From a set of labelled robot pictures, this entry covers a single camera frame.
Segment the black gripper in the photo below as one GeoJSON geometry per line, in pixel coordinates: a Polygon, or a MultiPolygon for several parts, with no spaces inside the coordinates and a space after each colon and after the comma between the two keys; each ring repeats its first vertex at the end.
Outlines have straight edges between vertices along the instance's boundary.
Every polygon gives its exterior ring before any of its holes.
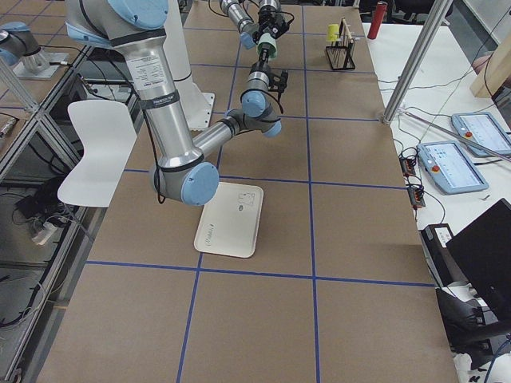
{"type": "Polygon", "coordinates": [[[261,7],[258,12],[258,25],[260,30],[272,30],[278,25],[279,9],[275,7],[261,7]]]}
{"type": "Polygon", "coordinates": [[[255,73],[256,76],[260,78],[272,78],[271,67],[266,61],[257,61],[255,63],[255,73]]]}

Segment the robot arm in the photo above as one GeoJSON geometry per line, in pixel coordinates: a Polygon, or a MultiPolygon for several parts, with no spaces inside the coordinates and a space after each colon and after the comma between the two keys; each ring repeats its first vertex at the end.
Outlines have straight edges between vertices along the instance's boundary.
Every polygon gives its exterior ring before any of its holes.
{"type": "Polygon", "coordinates": [[[283,107],[280,98],[288,73],[275,73],[270,62],[276,39],[288,22],[277,1],[259,3],[257,19],[237,1],[222,1],[223,15],[235,25],[241,43],[256,47],[247,88],[239,109],[193,136],[190,117],[208,101],[190,77],[188,51],[179,6],[175,1],[69,1],[66,27],[75,41],[120,53],[128,66],[135,94],[148,126],[155,164],[153,187],[159,199],[192,206],[206,204],[216,193],[219,172],[208,155],[244,132],[277,135],[283,107]]]}
{"type": "Polygon", "coordinates": [[[293,14],[282,9],[279,1],[258,1],[256,20],[248,14],[242,3],[237,0],[219,1],[220,10],[236,25],[240,42],[246,49],[255,47],[266,34],[275,40],[279,39],[295,20],[293,14]]]}

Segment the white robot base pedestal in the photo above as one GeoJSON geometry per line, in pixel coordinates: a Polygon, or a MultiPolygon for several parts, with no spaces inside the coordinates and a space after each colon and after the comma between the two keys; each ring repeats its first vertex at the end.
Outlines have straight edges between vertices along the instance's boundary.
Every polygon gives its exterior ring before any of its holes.
{"type": "Polygon", "coordinates": [[[215,94],[203,93],[193,80],[176,0],[168,1],[168,16],[164,29],[167,34],[164,52],[174,84],[180,94],[180,102],[188,127],[192,131],[204,131],[210,125],[215,94]]]}

